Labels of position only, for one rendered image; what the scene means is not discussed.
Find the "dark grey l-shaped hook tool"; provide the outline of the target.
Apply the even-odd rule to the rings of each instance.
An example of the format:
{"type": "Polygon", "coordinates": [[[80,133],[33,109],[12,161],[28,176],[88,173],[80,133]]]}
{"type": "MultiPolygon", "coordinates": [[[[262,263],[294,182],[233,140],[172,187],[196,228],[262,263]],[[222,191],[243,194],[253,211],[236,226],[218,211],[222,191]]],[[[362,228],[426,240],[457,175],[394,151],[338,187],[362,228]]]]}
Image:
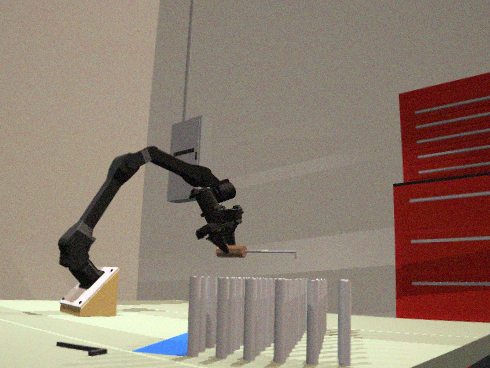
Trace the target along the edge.
{"type": "Polygon", "coordinates": [[[56,346],[62,348],[78,349],[88,351],[88,356],[102,355],[108,352],[107,348],[76,345],[75,343],[57,342],[56,346]]]}

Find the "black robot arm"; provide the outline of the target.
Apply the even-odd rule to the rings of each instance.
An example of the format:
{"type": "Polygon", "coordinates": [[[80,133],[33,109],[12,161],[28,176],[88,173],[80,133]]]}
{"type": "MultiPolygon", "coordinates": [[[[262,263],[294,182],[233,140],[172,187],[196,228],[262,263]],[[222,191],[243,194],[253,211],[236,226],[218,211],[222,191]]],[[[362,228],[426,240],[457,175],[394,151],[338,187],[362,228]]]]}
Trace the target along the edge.
{"type": "MultiPolygon", "coordinates": [[[[141,165],[149,161],[181,176],[193,187],[202,187],[202,189],[193,188],[189,195],[189,199],[196,198],[201,210],[211,204],[232,199],[236,195],[236,189],[229,179],[219,181],[209,168],[186,163],[154,145],[135,153],[115,157],[101,189],[81,218],[58,241],[59,263],[69,268],[80,283],[79,288],[88,290],[105,273],[98,270],[89,259],[88,251],[96,240],[92,237],[95,225],[121,186],[139,170],[141,165]]],[[[222,208],[220,210],[220,207],[217,207],[216,210],[218,223],[223,220],[242,219],[244,211],[240,205],[235,205],[232,209],[226,209],[225,206],[222,208]]]]}

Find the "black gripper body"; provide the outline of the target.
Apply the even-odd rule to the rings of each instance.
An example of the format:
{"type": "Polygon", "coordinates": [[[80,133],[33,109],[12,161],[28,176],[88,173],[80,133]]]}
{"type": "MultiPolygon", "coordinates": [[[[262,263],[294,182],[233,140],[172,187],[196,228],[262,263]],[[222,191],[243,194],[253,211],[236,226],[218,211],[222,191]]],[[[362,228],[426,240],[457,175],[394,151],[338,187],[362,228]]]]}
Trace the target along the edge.
{"type": "Polygon", "coordinates": [[[211,204],[211,205],[209,205],[209,206],[207,206],[201,210],[202,214],[200,214],[200,215],[201,215],[201,217],[205,217],[208,224],[206,224],[205,226],[196,230],[195,235],[196,235],[198,240],[204,238],[204,236],[206,236],[206,235],[211,236],[211,235],[217,233],[218,231],[221,231],[224,229],[226,231],[229,228],[242,223],[241,219],[230,220],[230,221],[223,220],[223,222],[218,223],[217,214],[216,214],[217,207],[220,207],[220,210],[221,210],[222,205],[219,205],[217,202],[217,203],[211,204]]]}

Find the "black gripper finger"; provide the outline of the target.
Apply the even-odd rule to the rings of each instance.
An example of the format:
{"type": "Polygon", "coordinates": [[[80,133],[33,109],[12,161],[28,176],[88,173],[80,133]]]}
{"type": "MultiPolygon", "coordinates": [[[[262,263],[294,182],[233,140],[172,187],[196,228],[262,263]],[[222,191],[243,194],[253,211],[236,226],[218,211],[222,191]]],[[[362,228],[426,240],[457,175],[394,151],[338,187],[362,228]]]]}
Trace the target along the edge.
{"type": "Polygon", "coordinates": [[[228,246],[236,246],[235,235],[234,235],[236,227],[237,227],[237,225],[229,228],[226,231],[224,231],[224,239],[225,239],[228,246]]]}
{"type": "Polygon", "coordinates": [[[206,240],[209,240],[215,246],[217,246],[220,250],[222,250],[225,254],[229,254],[229,249],[224,239],[224,230],[218,231],[217,233],[209,236],[206,240]]]}

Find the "wooden-handled tool with metal shaft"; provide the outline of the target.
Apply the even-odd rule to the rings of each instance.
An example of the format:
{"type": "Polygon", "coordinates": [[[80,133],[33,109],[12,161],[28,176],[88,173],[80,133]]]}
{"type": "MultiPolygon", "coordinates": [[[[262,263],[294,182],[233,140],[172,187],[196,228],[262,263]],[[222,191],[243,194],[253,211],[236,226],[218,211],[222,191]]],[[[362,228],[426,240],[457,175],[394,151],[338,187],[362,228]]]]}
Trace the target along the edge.
{"type": "Polygon", "coordinates": [[[247,253],[295,253],[297,258],[297,251],[247,251],[246,246],[228,246],[229,254],[225,254],[218,247],[216,248],[216,255],[219,258],[245,258],[247,253]]]}

